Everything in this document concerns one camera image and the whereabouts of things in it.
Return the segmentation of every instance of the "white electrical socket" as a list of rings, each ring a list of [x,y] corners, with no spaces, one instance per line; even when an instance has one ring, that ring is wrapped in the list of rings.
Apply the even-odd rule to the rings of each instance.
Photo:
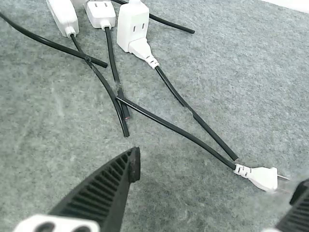
[[[132,41],[146,38],[149,24],[149,8],[135,0],[120,7],[117,26],[117,43],[129,52]]]

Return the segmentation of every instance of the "electrical plug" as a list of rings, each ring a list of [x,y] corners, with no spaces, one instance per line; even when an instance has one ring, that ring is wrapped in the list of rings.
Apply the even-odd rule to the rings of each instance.
[[[46,0],[61,34],[70,38],[79,33],[78,19],[70,0]]]
[[[111,1],[88,1],[84,4],[87,16],[94,28],[112,29],[116,24],[116,13]]]
[[[288,178],[278,175],[277,168],[249,168],[236,164],[234,173],[250,180],[255,186],[266,192],[274,192],[278,188],[278,177],[288,180]]]

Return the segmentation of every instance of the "metal prong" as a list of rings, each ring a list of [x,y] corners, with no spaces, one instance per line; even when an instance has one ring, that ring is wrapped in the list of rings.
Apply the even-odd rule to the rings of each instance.
[[[282,178],[282,179],[285,179],[285,180],[290,180],[289,178],[283,176],[283,175],[278,175],[278,177]]]

